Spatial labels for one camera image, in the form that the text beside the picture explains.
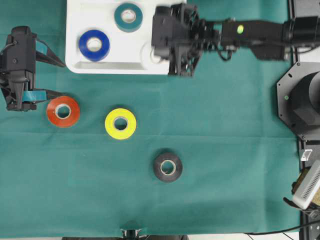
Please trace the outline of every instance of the black tape roll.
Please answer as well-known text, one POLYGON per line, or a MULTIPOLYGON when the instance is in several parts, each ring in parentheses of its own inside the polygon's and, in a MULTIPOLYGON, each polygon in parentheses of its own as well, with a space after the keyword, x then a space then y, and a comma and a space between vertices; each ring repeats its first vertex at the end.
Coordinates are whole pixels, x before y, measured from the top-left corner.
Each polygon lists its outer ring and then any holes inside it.
POLYGON ((165 183, 171 183, 177 180, 182 174, 183 166, 179 157, 171 152, 160 154, 154 161, 153 171, 155 176, 165 183), (167 172, 164 164, 172 164, 173 170, 167 172))

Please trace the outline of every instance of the teal tape roll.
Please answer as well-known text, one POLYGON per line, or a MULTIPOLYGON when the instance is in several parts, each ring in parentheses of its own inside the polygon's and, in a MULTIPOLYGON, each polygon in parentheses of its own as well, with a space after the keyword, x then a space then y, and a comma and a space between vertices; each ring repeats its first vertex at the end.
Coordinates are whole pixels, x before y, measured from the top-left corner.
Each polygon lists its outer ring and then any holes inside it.
POLYGON ((127 33, 138 30, 143 20, 141 9, 133 3, 123 3, 114 12, 117 27, 127 33))
POLYGON ((47 55, 48 47, 43 42, 37 40, 35 42, 35 50, 44 54, 44 55, 47 55))
POLYGON ((22 102, 38 102, 38 101, 46 101, 47 93, 46 91, 24 91, 22 102))

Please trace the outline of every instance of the red tape roll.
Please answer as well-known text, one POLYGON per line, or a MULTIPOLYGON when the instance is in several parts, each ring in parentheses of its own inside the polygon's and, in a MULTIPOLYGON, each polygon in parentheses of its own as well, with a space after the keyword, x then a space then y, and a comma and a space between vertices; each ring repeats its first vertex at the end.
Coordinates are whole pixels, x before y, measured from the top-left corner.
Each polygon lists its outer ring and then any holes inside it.
POLYGON ((78 103, 69 96, 60 96, 50 101, 46 108, 46 115, 49 121, 59 128, 69 128, 77 123, 80 117, 80 108, 78 103), (66 117, 60 117, 58 111, 66 107, 69 114, 66 117))

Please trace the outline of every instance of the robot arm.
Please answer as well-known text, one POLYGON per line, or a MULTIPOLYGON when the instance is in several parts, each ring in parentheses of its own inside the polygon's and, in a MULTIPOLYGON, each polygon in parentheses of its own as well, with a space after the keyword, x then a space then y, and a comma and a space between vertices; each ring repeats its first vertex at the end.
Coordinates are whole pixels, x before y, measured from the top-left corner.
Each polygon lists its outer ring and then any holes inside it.
POLYGON ((259 60, 286 60, 291 48, 320 46, 317 16, 283 24, 262 20, 206 21, 191 4, 158 6, 152 25, 154 54, 170 61, 169 75, 193 76, 203 52, 217 52, 228 61, 239 47, 251 49, 259 60), (215 29, 221 25, 221 31, 215 29))

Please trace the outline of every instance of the blue tape roll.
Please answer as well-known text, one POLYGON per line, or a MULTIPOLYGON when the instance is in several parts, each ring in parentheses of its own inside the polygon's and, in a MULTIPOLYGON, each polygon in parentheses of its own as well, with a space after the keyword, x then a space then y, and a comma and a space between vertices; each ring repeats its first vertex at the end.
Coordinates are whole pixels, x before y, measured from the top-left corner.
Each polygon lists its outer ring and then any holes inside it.
POLYGON ((35 91, 24 91, 22 102, 38 102, 38 101, 46 101, 47 100, 47 92, 44 90, 35 90, 35 91))
POLYGON ((102 31, 89 30, 80 37, 78 46, 83 56, 92 62, 98 62, 108 55, 110 41, 107 35, 102 31), (98 51, 91 51, 88 49, 87 43, 92 38, 97 38, 101 41, 101 48, 98 51))
POLYGON ((127 33, 138 30, 141 26, 143 14, 141 9, 132 3, 124 3, 118 6, 114 12, 114 20, 117 27, 127 33), (135 19, 132 22, 125 22, 122 18, 122 14, 125 11, 133 11, 135 13, 135 19))

